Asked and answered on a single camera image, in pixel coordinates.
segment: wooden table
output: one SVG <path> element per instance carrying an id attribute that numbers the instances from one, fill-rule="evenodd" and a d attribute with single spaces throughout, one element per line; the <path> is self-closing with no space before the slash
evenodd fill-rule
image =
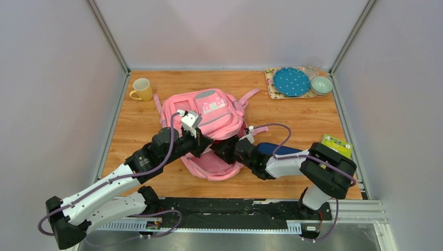
<path id="1" fill-rule="evenodd" d="M 150 142 L 161 128 L 153 100 L 137 101 L 129 97 L 133 82 L 141 77 L 150 80 L 154 93 L 158 93 L 162 102 L 174 94 L 207 88 L 219 88 L 239 99 L 248 91 L 259 88 L 260 92 L 249 99 L 246 109 L 248 125 L 259 126 L 271 122 L 288 125 L 293 134 L 286 146 L 298 149 L 309 148 L 313 142 L 319 142 L 325 133 L 344 139 L 332 94 L 321 98 L 274 100 L 267 93 L 263 71 L 135 71 L 132 72 L 116 124 L 103 177 Z M 258 134 L 255 140 L 256 143 L 279 144 L 286 137 L 286 129 L 271 127 L 269 132 Z M 311 184 L 304 176 L 260 180 L 246 167 L 231 179 L 208 181 L 191 175 L 178 159 L 167 165 L 163 174 L 144 185 L 152 186 L 160 197 L 291 199 L 299 198 Z M 357 186 L 347 194 L 347 199 L 361 198 Z"/>

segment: yellow mug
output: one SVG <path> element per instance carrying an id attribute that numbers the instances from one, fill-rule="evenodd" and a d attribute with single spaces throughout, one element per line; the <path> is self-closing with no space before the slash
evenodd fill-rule
<path id="1" fill-rule="evenodd" d="M 135 100 L 149 101 L 152 99 L 152 86 L 147 78 L 139 78 L 132 84 L 132 90 L 129 96 Z"/>

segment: gray floor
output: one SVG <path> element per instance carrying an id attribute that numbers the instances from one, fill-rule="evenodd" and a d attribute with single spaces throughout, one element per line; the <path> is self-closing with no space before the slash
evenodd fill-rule
<path id="1" fill-rule="evenodd" d="M 326 232 L 329 226 L 323 225 Z M 88 240 L 94 244 L 110 244 L 135 236 L 134 232 L 96 231 Z M 197 234 L 172 233 L 158 239 L 137 239 L 108 248 L 94 248 L 82 243 L 83 251 L 113 250 L 168 250 L 168 251 L 269 251 L 269 250 L 328 250 L 373 251 L 380 250 L 372 224 L 340 224 L 325 241 L 307 243 L 299 236 L 277 234 Z"/>

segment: bowl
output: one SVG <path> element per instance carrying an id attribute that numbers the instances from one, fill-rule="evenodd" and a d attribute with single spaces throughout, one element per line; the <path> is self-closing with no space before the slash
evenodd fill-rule
<path id="1" fill-rule="evenodd" d="M 327 77 L 317 76 L 311 79 L 311 90 L 319 96 L 330 93 L 332 88 L 332 82 Z"/>

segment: white wall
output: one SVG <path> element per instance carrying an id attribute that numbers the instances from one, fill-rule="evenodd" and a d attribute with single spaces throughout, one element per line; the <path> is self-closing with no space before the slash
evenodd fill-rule
<path id="1" fill-rule="evenodd" d="M 441 250 L 443 5 L 380 0 L 336 74 L 399 250 Z"/>
<path id="2" fill-rule="evenodd" d="M 92 183 L 124 73 L 85 1 L 2 1 L 0 33 L 0 250 L 58 250 L 44 203 Z"/>
<path id="3" fill-rule="evenodd" d="M 131 68 L 329 68 L 367 0 L 96 2 Z"/>

